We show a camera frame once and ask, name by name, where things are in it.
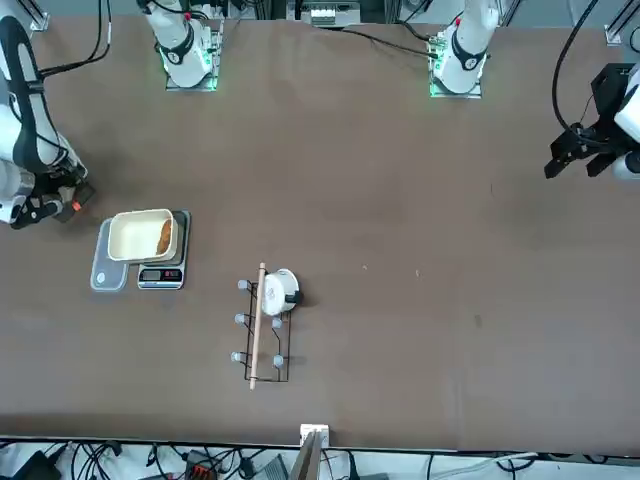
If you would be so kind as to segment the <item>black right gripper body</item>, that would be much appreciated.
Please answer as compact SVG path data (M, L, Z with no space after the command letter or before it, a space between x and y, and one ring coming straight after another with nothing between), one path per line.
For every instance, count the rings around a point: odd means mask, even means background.
M38 196L26 197L20 205L16 204L11 211L11 228L20 230L27 226L37 224L41 220L41 198Z

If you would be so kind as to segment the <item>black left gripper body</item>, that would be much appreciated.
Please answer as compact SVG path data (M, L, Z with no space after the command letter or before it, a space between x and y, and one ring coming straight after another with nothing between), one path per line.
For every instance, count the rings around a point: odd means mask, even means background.
M635 146L635 141L614 121L633 73L633 63L608 63L591 81L598 118L591 126L579 128L582 144L599 150L630 150Z

